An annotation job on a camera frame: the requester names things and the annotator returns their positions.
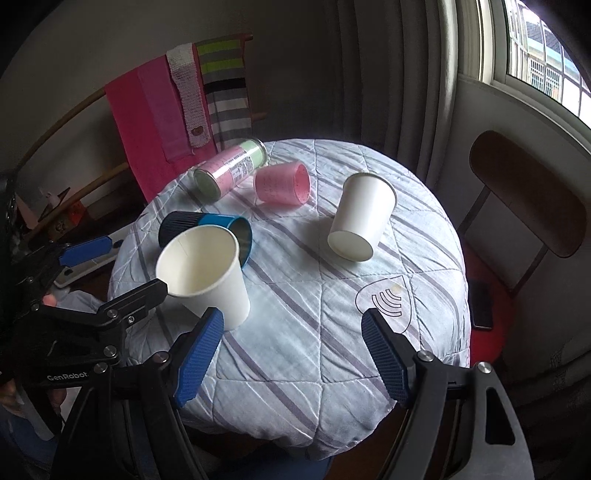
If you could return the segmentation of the white paper cup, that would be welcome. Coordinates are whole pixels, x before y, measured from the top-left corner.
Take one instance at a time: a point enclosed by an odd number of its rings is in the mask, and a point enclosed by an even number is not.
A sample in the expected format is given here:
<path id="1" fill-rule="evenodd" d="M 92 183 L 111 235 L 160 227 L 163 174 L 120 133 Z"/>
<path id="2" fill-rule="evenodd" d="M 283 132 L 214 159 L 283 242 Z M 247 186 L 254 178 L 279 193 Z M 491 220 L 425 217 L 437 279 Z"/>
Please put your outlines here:
<path id="1" fill-rule="evenodd" d="M 349 176 L 342 185 L 328 244 L 336 255 L 353 262 L 373 258 L 398 203 L 396 191 L 373 173 Z"/>
<path id="2" fill-rule="evenodd" d="M 226 331 L 249 317 L 238 239 L 224 227 L 202 225 L 177 235 L 160 253 L 155 276 L 193 314 L 201 316 L 209 307 L 220 310 Z"/>

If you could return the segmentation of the pink plastic cup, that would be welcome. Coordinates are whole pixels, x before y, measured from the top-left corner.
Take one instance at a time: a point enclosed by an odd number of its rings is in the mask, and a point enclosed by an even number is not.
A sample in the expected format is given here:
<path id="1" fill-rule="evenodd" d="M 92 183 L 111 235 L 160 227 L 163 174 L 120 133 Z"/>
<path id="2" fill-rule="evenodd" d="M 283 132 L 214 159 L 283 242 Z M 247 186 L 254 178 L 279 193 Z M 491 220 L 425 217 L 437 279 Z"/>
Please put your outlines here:
<path id="1" fill-rule="evenodd" d="M 301 206 L 310 197 L 310 174 L 300 161 L 266 166 L 256 172 L 254 190 L 264 203 Z"/>

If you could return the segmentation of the black phone on chair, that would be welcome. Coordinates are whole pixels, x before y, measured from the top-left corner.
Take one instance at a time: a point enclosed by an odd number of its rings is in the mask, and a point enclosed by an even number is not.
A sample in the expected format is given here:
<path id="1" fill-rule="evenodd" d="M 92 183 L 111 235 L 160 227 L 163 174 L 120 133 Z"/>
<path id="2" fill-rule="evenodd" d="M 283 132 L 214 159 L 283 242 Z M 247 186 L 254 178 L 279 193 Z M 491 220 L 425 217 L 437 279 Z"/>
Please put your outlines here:
<path id="1" fill-rule="evenodd" d="M 471 310 L 472 326 L 477 330 L 490 331 L 493 329 L 493 300 L 489 286 L 479 280 L 468 281 L 469 306 Z"/>

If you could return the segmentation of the pink towel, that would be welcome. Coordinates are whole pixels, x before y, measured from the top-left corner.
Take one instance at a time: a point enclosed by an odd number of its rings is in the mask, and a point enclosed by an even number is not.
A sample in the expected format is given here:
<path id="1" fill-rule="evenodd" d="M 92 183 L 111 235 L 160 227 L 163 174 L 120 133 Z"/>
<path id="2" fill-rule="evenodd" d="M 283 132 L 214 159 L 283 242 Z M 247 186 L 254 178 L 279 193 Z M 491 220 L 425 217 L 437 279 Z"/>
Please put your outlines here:
<path id="1" fill-rule="evenodd" d="M 164 56 L 111 81 L 105 93 L 127 162 L 146 201 L 217 153 L 213 140 L 199 147 L 190 144 L 181 99 Z"/>

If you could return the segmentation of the pink and green bottle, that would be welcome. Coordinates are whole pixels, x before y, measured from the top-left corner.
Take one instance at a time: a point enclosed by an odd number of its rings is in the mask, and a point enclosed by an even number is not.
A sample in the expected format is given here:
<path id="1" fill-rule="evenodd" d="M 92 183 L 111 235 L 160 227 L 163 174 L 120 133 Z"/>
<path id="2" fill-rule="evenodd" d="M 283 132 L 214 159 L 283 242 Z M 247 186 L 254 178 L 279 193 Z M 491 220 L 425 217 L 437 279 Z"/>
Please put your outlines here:
<path id="1" fill-rule="evenodd" d="M 266 161 L 266 146 L 257 139 L 245 139 L 221 151 L 193 172 L 200 198 L 206 203 L 218 201 L 266 165 Z"/>

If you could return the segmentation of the brown backed red chair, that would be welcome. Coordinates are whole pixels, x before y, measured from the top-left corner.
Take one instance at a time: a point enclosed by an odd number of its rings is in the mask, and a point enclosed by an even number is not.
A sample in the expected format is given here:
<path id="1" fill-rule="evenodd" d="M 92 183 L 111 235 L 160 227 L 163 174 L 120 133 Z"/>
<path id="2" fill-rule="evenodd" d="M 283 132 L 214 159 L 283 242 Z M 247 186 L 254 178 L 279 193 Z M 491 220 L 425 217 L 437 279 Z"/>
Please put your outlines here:
<path id="1" fill-rule="evenodd" d="M 493 277 L 494 326 L 474 329 L 473 358 L 537 370 L 590 326 L 590 156 L 486 130 L 468 160 L 482 188 L 459 231 Z"/>

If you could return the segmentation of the pink knitted scarf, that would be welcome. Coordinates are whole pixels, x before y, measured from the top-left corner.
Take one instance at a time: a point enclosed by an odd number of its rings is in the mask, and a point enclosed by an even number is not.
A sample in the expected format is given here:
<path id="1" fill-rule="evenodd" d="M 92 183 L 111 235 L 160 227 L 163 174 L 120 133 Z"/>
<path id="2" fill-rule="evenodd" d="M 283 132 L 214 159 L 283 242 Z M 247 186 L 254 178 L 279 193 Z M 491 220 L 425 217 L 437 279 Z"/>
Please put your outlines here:
<path id="1" fill-rule="evenodd" d="M 204 147 L 211 140 L 211 133 L 207 125 L 206 104 L 201 96 L 193 45 L 186 43 L 168 50 L 166 60 L 181 102 L 189 144 L 192 149 Z"/>

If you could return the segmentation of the wooden towel rack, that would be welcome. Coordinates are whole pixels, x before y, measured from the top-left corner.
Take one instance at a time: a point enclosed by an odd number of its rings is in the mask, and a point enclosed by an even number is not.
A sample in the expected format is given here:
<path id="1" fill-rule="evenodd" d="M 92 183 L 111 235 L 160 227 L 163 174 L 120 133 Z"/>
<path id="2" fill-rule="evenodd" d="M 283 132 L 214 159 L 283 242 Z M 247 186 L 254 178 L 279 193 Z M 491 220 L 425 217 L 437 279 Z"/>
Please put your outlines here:
<path id="1" fill-rule="evenodd" d="M 100 87 L 65 112 L 1 176 L 13 192 L 8 227 L 22 244 L 45 242 L 71 206 L 129 165 L 116 122 Z"/>

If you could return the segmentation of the striped grey green scarf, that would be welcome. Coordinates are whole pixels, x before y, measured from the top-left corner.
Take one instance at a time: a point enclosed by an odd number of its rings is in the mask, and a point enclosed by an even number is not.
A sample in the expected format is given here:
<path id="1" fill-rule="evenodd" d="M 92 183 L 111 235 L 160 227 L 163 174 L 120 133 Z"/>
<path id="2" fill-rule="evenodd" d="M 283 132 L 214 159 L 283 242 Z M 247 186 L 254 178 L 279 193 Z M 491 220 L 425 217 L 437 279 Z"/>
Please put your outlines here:
<path id="1" fill-rule="evenodd" d="M 195 45 L 211 133 L 218 151 L 252 135 L 245 72 L 247 41 L 249 35 L 238 34 Z"/>

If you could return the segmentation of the grey curtain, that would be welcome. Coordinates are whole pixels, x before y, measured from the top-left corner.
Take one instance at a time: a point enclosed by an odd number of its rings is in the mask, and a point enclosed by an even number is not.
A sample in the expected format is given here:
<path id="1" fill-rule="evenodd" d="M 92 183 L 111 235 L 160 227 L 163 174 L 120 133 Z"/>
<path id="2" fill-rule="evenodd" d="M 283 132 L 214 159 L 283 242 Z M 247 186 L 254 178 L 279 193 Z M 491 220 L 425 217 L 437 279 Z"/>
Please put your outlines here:
<path id="1" fill-rule="evenodd" d="M 429 188 L 439 182 L 459 67 L 453 1 L 325 1 L 342 140 L 399 161 Z"/>

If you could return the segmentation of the window with white frame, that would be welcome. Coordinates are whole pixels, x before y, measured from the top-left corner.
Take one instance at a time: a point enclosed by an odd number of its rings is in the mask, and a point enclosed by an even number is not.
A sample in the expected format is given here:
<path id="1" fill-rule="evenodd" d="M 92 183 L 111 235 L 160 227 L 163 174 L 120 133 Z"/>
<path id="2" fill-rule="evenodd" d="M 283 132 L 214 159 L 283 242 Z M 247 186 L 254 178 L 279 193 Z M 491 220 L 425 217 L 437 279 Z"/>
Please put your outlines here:
<path id="1" fill-rule="evenodd" d="M 590 81 L 523 1 L 458 1 L 459 71 L 523 101 L 590 147 Z"/>

